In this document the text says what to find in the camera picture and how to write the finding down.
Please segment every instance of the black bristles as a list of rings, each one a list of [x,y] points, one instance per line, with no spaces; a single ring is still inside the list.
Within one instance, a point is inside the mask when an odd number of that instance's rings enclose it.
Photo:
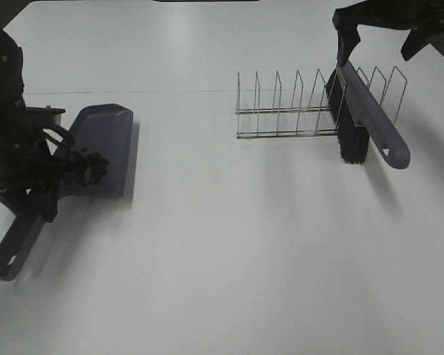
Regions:
[[[336,73],[337,69],[329,78],[326,91],[334,122],[337,121],[337,117],[339,118],[337,137],[340,144],[340,156],[346,163],[362,164],[369,150],[370,135],[365,127],[354,125],[346,99],[342,100],[343,86],[340,84],[339,76]]]

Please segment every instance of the white surface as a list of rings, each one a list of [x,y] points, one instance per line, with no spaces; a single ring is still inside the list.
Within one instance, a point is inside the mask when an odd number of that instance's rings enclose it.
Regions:
[[[408,170],[234,139],[236,71],[328,72],[343,5],[46,2],[8,27],[27,92],[57,92],[30,106],[69,126],[116,102],[140,135],[133,198],[61,201],[0,282],[0,354],[444,354],[444,59],[404,64],[405,33],[369,29],[352,58],[407,73]]]

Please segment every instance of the brush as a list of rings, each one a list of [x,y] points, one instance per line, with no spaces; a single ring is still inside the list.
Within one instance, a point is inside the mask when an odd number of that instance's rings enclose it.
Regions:
[[[408,167],[408,146],[349,61],[334,69],[326,92],[345,162],[365,162],[371,138],[388,165]]]

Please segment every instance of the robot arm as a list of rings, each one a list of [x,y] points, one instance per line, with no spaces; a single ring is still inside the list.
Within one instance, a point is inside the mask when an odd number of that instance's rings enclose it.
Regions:
[[[367,0],[336,9],[332,19],[339,38],[337,62],[343,67],[360,43],[359,24],[410,30],[401,54],[414,57],[432,36],[444,33],[444,0]]]
[[[26,108],[22,67],[21,48],[0,30],[0,201],[15,213],[24,205],[28,189],[48,196],[61,183],[87,185],[92,178],[89,162],[72,154],[74,137],[56,124],[34,120]],[[50,154],[49,142],[60,148],[60,155]],[[43,200],[41,212],[51,221],[57,199]]]

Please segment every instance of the wire rack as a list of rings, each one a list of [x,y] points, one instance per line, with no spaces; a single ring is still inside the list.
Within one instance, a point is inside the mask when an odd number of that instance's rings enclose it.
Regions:
[[[379,105],[396,124],[408,79],[393,67],[387,80],[380,68],[374,67],[370,76],[362,68],[357,73],[370,89]],[[255,73],[255,88],[241,89],[240,72],[237,74],[237,138],[313,137],[337,134],[337,120],[332,119],[326,92],[326,79],[318,69],[314,77],[308,103],[305,104],[305,81],[297,70],[293,90],[283,89],[276,71],[273,89],[261,89],[260,77]],[[343,93],[346,82],[340,77]]]

